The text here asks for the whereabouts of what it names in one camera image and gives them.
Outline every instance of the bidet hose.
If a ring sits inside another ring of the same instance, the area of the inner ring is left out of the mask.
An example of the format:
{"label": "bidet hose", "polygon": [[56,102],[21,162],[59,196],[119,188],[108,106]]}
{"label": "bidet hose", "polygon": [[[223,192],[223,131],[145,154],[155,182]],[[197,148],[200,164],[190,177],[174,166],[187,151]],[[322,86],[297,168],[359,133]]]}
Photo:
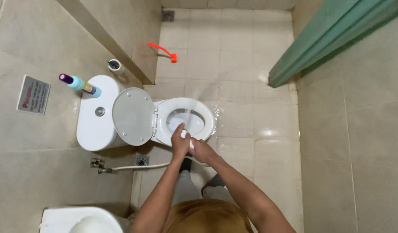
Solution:
{"label": "bidet hose", "polygon": [[[197,161],[196,159],[190,157],[190,156],[185,156],[185,158],[192,160],[193,162],[203,166],[203,167],[209,167],[209,165],[207,165],[206,163],[201,163],[199,161]],[[118,170],[126,170],[126,169],[152,169],[152,168],[161,168],[161,167],[166,167],[167,165],[169,165],[170,162],[167,163],[162,163],[162,164],[157,164],[157,165],[148,165],[148,166],[125,166],[125,167],[114,167],[111,170],[113,171],[118,171]]]}

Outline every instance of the tile floor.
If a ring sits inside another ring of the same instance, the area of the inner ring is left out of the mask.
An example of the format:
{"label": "tile floor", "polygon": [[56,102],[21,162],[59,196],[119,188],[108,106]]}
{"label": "tile floor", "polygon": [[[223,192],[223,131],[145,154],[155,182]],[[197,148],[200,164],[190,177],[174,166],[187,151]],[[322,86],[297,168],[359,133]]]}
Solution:
{"label": "tile floor", "polygon": [[[273,10],[177,9],[162,23],[160,45],[177,63],[160,56],[155,100],[196,98],[213,110],[215,133],[208,140],[229,164],[260,187],[303,232],[298,101],[294,83],[272,89],[267,75],[293,42],[291,14]],[[168,162],[170,148],[149,142],[139,153],[150,164]],[[141,206],[164,169],[134,174],[132,204]],[[200,188],[216,172],[193,165]]]}

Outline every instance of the gray pants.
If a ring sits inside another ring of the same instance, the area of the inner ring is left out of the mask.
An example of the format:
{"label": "gray pants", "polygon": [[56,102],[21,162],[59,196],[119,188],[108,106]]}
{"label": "gray pants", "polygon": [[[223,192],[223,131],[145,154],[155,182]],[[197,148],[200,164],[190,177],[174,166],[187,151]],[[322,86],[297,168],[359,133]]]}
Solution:
{"label": "gray pants", "polygon": [[[235,201],[232,199],[228,190],[226,190],[222,186],[206,187],[203,190],[203,198],[220,199],[230,202],[234,205],[237,205]],[[179,174],[179,180],[176,183],[175,193],[173,194],[172,205],[195,199],[200,199],[200,194],[190,178],[190,173],[186,170],[182,171]]]}

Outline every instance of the hand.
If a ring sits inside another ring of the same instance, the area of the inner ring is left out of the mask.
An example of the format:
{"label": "hand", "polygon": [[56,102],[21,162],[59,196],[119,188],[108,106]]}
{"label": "hand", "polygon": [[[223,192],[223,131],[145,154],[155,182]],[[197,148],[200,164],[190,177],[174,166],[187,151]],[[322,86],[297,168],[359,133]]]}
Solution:
{"label": "hand", "polygon": [[190,134],[186,133],[185,138],[180,135],[183,131],[184,123],[181,123],[173,133],[171,137],[172,149],[173,149],[173,159],[182,159],[189,151],[190,144]]}
{"label": "hand", "polygon": [[213,158],[218,156],[212,147],[210,147],[204,140],[197,140],[195,138],[191,138],[190,140],[195,148],[192,149],[189,147],[189,153],[193,155],[197,161],[209,164]]}

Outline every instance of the white object in hand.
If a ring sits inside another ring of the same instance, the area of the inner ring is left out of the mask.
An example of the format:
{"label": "white object in hand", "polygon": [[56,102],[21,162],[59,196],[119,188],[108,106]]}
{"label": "white object in hand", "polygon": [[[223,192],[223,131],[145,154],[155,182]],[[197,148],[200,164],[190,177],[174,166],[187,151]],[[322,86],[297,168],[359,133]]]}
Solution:
{"label": "white object in hand", "polygon": [[[180,136],[181,136],[182,138],[186,138],[186,134],[187,134],[187,131],[186,131],[186,129],[184,129],[184,130],[182,131],[182,133],[180,134]],[[195,147],[193,146],[192,140],[190,140],[190,147],[191,147],[192,149],[195,149]]]}

